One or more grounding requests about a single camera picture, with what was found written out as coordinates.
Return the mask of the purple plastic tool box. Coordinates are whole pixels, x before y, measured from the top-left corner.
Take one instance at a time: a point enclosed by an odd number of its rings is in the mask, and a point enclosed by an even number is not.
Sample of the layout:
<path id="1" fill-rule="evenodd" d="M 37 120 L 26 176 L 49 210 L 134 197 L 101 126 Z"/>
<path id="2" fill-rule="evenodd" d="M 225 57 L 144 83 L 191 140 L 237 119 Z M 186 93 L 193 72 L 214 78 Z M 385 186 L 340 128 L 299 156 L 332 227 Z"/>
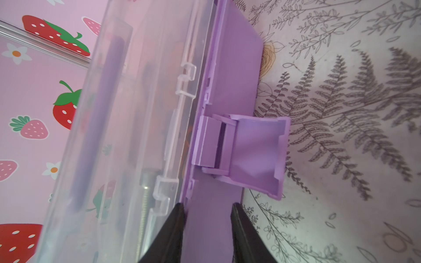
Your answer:
<path id="1" fill-rule="evenodd" d="M 284 184 L 291 121 L 253 116 L 263 47 L 232 1 L 110 1 L 35 261 L 136 263 L 153 169 L 148 249 L 182 203 L 180 262 L 233 263 L 233 204 Z"/>

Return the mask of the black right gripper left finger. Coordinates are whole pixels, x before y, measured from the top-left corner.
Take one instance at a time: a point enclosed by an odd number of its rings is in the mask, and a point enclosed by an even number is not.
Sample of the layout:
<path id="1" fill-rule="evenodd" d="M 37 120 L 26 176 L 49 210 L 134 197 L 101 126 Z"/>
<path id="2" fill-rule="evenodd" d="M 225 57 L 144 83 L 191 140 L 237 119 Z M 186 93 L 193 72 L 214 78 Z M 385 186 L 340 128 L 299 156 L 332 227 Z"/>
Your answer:
<path id="1" fill-rule="evenodd" d="M 138 263 L 180 263 L 185 224 L 184 205 L 177 203 Z"/>

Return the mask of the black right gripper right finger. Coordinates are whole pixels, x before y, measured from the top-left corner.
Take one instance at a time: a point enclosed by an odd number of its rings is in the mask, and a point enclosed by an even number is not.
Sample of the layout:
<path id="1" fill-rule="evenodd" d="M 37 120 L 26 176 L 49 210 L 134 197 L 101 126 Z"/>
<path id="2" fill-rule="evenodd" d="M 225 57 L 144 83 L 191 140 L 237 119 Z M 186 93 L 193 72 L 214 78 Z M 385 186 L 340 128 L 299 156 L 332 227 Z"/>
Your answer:
<path id="1" fill-rule="evenodd" d="M 277 263 L 239 203 L 231 210 L 233 263 Z"/>

